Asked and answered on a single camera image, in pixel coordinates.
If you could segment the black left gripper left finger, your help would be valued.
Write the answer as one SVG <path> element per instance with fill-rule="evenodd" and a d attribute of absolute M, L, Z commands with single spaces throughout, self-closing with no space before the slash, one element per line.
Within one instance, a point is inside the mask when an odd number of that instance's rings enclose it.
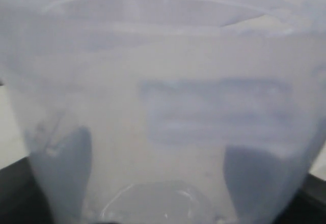
<path fill-rule="evenodd" d="M 1 169 L 1 223 L 54 223 L 26 157 Z"/>

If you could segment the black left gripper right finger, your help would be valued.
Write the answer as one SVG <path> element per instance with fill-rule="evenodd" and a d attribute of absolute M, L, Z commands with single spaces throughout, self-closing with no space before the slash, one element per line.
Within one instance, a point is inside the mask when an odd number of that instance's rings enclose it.
<path fill-rule="evenodd" d="M 325 180 L 309 174 L 281 215 L 281 223 L 325 224 Z"/>

